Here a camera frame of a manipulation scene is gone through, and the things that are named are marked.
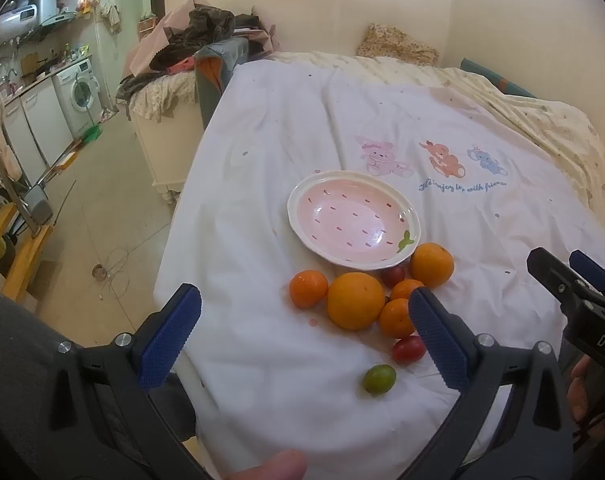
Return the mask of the person's right hand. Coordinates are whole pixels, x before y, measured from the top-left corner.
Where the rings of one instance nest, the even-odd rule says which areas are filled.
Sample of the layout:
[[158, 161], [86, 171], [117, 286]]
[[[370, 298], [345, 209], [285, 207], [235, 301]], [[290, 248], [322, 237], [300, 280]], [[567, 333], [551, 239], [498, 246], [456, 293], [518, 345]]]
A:
[[[567, 392], [567, 402], [571, 409], [574, 422], [580, 425], [587, 420], [589, 410], [589, 401], [585, 386], [585, 376], [588, 367], [591, 363], [589, 356], [582, 356], [576, 363], [571, 373], [571, 384]], [[595, 443], [600, 443], [605, 439], [605, 419], [601, 420], [598, 425], [593, 425], [587, 435]]]

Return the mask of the person's left hand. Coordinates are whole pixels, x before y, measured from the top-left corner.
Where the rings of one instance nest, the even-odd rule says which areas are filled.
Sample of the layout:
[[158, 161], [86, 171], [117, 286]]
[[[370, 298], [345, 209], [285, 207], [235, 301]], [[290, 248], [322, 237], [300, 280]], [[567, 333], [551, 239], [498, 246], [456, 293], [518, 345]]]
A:
[[228, 480], [301, 480], [307, 467], [304, 453], [285, 450], [259, 466], [231, 474]]

